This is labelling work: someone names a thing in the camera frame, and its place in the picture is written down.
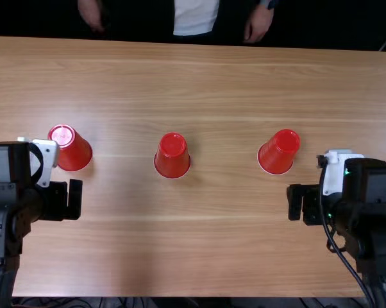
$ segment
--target white shirt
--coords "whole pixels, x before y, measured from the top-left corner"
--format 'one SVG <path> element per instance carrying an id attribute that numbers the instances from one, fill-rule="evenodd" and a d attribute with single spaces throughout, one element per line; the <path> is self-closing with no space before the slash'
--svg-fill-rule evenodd
<path id="1" fill-rule="evenodd" d="M 219 0 L 174 0 L 174 35 L 197 35 L 213 29 Z"/>

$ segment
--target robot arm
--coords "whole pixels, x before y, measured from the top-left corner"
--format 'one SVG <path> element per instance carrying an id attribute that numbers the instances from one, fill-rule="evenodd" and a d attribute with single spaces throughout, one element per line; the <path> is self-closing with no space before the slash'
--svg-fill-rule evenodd
<path id="1" fill-rule="evenodd" d="M 71 180 L 68 195 L 67 183 L 49 181 L 58 150 L 53 141 L 0 142 L 0 308 L 12 306 L 22 241 L 31 223 L 80 217 L 82 182 Z"/>
<path id="2" fill-rule="evenodd" d="M 330 150 L 318 159 L 318 185 L 287 188 L 289 219 L 299 220 L 302 211 L 306 225 L 322 225 L 327 248 L 356 278 L 370 307 L 386 307 L 386 162 L 349 150 Z M 344 247 L 335 244 L 335 233 Z M 342 252 L 354 258 L 366 286 Z"/>

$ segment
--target person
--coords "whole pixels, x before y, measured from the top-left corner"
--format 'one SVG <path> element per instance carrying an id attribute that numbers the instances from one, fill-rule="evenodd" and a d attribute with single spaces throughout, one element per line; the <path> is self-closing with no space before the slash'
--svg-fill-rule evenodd
<path id="1" fill-rule="evenodd" d="M 277 0 L 78 0 L 78 10 L 94 33 L 111 39 L 254 44 L 269 30 L 276 3 Z"/>

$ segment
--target red plastic cup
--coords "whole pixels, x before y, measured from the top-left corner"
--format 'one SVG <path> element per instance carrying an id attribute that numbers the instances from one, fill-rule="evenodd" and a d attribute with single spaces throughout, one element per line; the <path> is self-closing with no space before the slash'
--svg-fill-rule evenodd
<path id="1" fill-rule="evenodd" d="M 165 178 L 179 178 L 190 168 L 187 143 L 179 133 L 167 133 L 162 137 L 155 155 L 157 172 Z"/>
<path id="2" fill-rule="evenodd" d="M 83 169 L 92 160 L 92 148 L 71 126 L 59 124 L 53 127 L 47 138 L 59 144 L 58 166 L 65 171 Z"/>
<path id="3" fill-rule="evenodd" d="M 280 130 L 258 150 L 258 163 L 267 173 L 282 175 L 290 170 L 300 148 L 300 137 L 292 130 Z"/>

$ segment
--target wooden table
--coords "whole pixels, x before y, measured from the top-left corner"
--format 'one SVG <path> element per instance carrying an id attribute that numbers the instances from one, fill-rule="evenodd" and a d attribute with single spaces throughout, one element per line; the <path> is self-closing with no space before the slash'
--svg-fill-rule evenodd
<path id="1" fill-rule="evenodd" d="M 319 180 L 317 154 L 386 160 L 386 53 L 0 37 L 0 141 L 68 123 L 94 159 L 79 221 L 39 221 L 15 296 L 356 296 L 321 227 L 287 219 L 289 184 Z M 302 140 L 264 173 L 260 145 Z M 166 132 L 192 157 L 153 166 Z"/>

